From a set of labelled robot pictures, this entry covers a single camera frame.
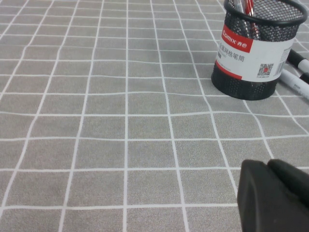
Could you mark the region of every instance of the black marker cap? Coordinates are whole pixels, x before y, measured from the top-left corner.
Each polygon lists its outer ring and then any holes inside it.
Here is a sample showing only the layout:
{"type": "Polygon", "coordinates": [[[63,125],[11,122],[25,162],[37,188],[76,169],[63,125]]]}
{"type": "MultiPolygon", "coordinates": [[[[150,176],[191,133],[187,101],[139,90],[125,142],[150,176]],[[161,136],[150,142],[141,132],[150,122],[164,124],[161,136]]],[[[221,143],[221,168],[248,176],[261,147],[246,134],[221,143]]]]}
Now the black marker cap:
{"type": "Polygon", "coordinates": [[[309,73],[308,72],[302,74],[299,79],[303,80],[309,85],[309,73]]]}
{"type": "Polygon", "coordinates": [[[287,60],[288,62],[290,62],[291,64],[293,64],[298,68],[298,64],[304,59],[305,59],[304,57],[302,57],[296,51],[291,49],[287,60]]]}

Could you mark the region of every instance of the red label stripe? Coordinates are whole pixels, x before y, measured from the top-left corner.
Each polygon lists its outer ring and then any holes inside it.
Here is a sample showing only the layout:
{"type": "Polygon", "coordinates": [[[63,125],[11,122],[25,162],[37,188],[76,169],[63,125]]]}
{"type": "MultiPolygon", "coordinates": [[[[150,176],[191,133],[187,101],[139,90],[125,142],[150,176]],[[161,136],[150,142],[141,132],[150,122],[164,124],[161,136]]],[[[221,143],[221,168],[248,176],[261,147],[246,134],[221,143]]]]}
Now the red label stripe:
{"type": "Polygon", "coordinates": [[[238,80],[241,80],[242,79],[242,76],[239,76],[239,75],[236,75],[228,70],[226,70],[225,68],[223,68],[218,61],[216,61],[216,65],[218,66],[218,68],[224,72],[225,74],[231,76],[231,77],[234,77],[235,79],[238,79],[238,80]]]}

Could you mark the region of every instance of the grid pattern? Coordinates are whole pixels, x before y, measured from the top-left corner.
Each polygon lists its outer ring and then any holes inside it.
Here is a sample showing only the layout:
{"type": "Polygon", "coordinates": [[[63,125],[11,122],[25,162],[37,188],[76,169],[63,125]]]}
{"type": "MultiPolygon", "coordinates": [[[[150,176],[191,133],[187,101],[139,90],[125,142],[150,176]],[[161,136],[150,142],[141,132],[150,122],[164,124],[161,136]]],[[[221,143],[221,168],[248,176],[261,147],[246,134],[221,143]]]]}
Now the grid pattern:
{"type": "MultiPolygon", "coordinates": [[[[308,172],[307,101],[211,84],[224,16],[221,0],[0,0],[1,231],[240,231],[244,159],[308,172]]],[[[308,41],[306,22],[307,58],[308,41]]]]}

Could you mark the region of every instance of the pen holder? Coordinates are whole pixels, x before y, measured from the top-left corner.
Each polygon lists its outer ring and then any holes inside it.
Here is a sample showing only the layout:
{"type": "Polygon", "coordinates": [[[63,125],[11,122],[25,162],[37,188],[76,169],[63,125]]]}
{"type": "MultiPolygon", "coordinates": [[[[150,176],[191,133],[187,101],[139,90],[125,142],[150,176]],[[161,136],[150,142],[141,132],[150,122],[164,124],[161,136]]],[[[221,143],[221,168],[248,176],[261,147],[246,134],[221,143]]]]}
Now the pen holder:
{"type": "Polygon", "coordinates": [[[225,0],[225,24],[211,75],[214,86],[243,100],[271,96],[307,11],[291,0],[253,0],[253,16],[225,0]]]}

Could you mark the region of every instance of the qr code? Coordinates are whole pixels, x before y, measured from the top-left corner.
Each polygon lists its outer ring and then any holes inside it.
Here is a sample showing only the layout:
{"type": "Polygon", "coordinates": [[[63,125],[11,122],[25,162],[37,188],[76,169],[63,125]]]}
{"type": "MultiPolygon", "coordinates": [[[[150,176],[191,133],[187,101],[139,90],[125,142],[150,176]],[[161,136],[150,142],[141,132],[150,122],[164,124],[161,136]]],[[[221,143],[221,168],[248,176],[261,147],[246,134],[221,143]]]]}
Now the qr code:
{"type": "Polygon", "coordinates": [[[270,75],[272,66],[274,66],[274,64],[261,64],[260,69],[259,69],[259,73],[257,75],[258,76],[268,76],[268,75],[270,75]]]}

